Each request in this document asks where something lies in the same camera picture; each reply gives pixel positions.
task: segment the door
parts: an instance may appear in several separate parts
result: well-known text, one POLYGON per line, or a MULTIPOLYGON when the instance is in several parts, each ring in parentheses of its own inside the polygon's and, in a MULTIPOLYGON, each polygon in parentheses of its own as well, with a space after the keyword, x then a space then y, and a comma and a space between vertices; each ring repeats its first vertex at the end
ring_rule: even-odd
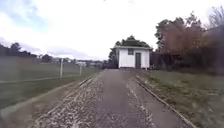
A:
POLYGON ((135 53, 135 68, 141 69, 141 53, 135 53))

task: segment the window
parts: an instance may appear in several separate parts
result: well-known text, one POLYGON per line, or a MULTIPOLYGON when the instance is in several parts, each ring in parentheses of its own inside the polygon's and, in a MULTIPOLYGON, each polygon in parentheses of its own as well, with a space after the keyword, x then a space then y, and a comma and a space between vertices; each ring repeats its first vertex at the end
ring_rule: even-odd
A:
POLYGON ((134 49, 129 48, 128 49, 128 55, 134 55, 134 49))

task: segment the paved path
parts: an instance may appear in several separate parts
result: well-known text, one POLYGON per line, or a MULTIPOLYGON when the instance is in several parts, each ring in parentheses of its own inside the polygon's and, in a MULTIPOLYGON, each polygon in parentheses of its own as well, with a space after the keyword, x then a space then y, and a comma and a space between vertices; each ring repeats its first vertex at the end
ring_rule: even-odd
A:
POLYGON ((188 128, 122 70, 104 70, 30 128, 188 128))

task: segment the building roof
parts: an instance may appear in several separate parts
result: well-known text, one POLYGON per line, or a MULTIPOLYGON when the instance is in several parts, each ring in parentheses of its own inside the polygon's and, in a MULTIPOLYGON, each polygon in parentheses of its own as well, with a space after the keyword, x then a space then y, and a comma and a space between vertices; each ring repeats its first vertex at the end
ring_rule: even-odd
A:
POLYGON ((136 46, 115 46, 115 48, 118 48, 118 49, 128 49, 128 48, 132 48, 132 49, 151 50, 150 47, 136 47, 136 46))

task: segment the field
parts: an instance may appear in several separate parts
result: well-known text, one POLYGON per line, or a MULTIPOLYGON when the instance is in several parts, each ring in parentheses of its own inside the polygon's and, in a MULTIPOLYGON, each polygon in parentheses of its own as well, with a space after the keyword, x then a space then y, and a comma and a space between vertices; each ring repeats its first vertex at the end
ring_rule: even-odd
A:
POLYGON ((35 59, 0 57, 0 109, 45 93, 55 87, 84 79, 99 71, 65 63, 60 79, 60 64, 42 64, 35 59))
POLYGON ((198 127, 224 127, 224 76, 150 71, 150 89, 198 127))

